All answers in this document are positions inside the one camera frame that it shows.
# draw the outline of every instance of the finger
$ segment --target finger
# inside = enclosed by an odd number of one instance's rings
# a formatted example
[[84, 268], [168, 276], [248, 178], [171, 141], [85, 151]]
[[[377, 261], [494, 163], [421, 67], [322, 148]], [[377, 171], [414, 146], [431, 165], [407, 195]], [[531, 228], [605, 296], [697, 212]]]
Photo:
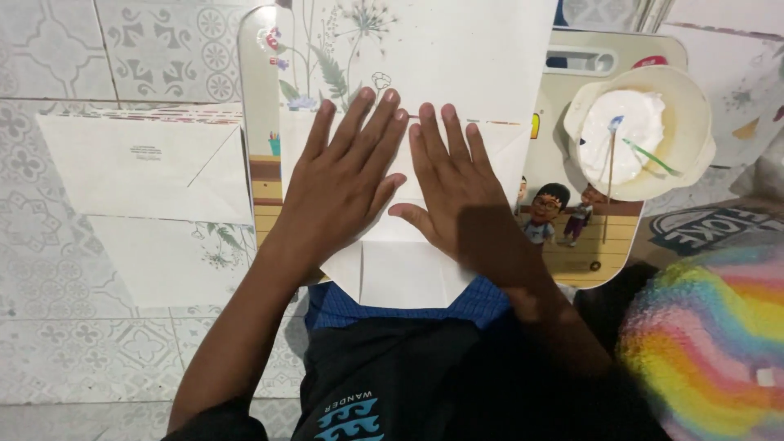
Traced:
[[487, 150], [485, 150], [485, 142], [482, 140], [482, 134], [479, 133], [479, 127], [473, 122], [466, 127], [466, 138], [468, 138], [471, 159], [476, 169], [482, 173], [493, 173], [490, 158], [488, 158]]
[[[379, 147], [379, 142], [386, 138], [387, 127], [393, 120], [393, 115], [400, 104], [400, 95], [395, 89], [389, 89], [384, 93], [384, 97], [370, 117], [370, 121], [365, 128], [357, 135], [351, 150], [346, 153], [346, 160], [351, 161], [356, 169], [361, 169]], [[400, 140], [400, 133], [395, 137], [395, 141]]]
[[436, 111], [432, 104], [422, 104], [422, 107], [419, 108], [419, 120], [422, 125], [422, 134], [425, 137], [425, 150], [433, 166], [439, 173], [442, 169], [454, 169], [444, 141], [441, 139], [441, 134], [438, 132]]
[[307, 144], [300, 158], [311, 160], [317, 158], [327, 147], [329, 142], [329, 129], [332, 127], [332, 120], [335, 118], [335, 105], [330, 100], [321, 102], [321, 107], [316, 113], [313, 127], [307, 136]]
[[376, 93], [369, 87], [363, 87], [354, 98], [327, 148], [327, 155], [332, 160], [336, 161], [346, 154], [375, 101]]
[[387, 202], [392, 199], [394, 191], [397, 190], [397, 188], [401, 185], [405, 184], [405, 182], [406, 177], [403, 173], [395, 173], [385, 177], [384, 180], [381, 181], [381, 184], [379, 184], [379, 187], [376, 189], [376, 194], [373, 196], [372, 202], [370, 202], [368, 219], [375, 219], [379, 214], [379, 211], [381, 211]]
[[422, 136], [422, 127], [419, 124], [412, 124], [411, 129], [408, 129], [408, 144], [411, 147], [416, 179], [419, 181], [423, 195], [427, 197], [432, 191], [441, 187], [441, 182], [425, 150], [425, 138]]
[[468, 153], [466, 139], [463, 137], [463, 129], [460, 128], [460, 119], [457, 117], [455, 106], [446, 104], [441, 108], [441, 117], [444, 119], [446, 127], [446, 139], [449, 144], [449, 156], [461, 172], [469, 168], [471, 155]]
[[421, 206], [408, 203], [395, 204], [387, 212], [390, 216], [401, 217], [404, 221], [413, 225], [425, 236], [428, 242], [433, 243], [437, 238], [430, 214]]
[[376, 148], [370, 151], [370, 157], [361, 171], [369, 179], [369, 182], [378, 182], [387, 171], [407, 127], [408, 112], [405, 109], [398, 109], [384, 131], [383, 138]]

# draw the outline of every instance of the rainbow fabric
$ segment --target rainbow fabric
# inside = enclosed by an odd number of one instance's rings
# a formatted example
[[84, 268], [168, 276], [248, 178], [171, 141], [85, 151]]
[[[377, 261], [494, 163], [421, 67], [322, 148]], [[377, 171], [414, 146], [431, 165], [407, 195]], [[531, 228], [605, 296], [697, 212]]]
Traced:
[[784, 246], [660, 272], [626, 313], [618, 357], [676, 441], [784, 440]]

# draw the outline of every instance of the cartoon boy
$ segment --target cartoon boy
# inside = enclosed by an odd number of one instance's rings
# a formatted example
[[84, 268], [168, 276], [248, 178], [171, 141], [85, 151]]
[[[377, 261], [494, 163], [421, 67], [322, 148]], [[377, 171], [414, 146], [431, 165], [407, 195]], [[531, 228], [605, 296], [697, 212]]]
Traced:
[[523, 232], [531, 242], [544, 249], [544, 242], [555, 241], [555, 228], [551, 223], [569, 204], [569, 189], [563, 184], [550, 183], [539, 189], [531, 204], [531, 220], [525, 223]]
[[528, 186], [528, 182], [525, 180], [525, 176], [520, 179], [520, 190], [517, 191], [517, 206], [514, 208], [514, 219], [517, 221], [517, 224], [522, 227], [523, 225], [523, 201], [525, 200], [525, 192], [526, 187]]
[[593, 185], [588, 187], [580, 195], [580, 204], [575, 207], [575, 212], [569, 217], [564, 228], [564, 238], [559, 243], [568, 243], [570, 247], [577, 246], [577, 239], [583, 228], [588, 225], [591, 214], [593, 214], [593, 204], [604, 200], [602, 195]]

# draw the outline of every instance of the hand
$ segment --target hand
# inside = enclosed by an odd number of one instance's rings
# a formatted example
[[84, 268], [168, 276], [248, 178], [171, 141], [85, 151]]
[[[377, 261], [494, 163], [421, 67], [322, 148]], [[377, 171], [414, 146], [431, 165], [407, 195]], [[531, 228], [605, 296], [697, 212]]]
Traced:
[[414, 171], [427, 210], [396, 204], [391, 216], [417, 227], [439, 250], [497, 286], [518, 286], [521, 268], [534, 258], [533, 245], [517, 226], [503, 189], [490, 166], [476, 124], [466, 127], [468, 145], [451, 104], [441, 109], [449, 151], [438, 132], [435, 109], [419, 109], [420, 124], [409, 130]]
[[306, 271], [317, 268], [370, 225], [405, 182], [400, 173], [386, 178], [384, 174], [408, 127], [408, 112], [397, 109], [400, 96], [389, 89], [362, 129], [375, 101], [372, 89], [363, 88], [329, 146], [335, 105], [329, 100], [321, 103], [294, 167], [278, 222], [264, 245], [284, 250]]

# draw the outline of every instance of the wooden stick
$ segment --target wooden stick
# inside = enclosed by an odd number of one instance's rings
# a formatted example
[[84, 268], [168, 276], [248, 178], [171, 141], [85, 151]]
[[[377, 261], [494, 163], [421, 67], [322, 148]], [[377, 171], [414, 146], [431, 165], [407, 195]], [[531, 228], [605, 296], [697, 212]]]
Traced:
[[612, 200], [612, 164], [615, 162], [615, 130], [610, 133], [610, 182], [607, 184], [607, 213], [604, 214], [604, 234], [602, 243], [607, 243], [607, 225], [610, 219], [610, 201]]

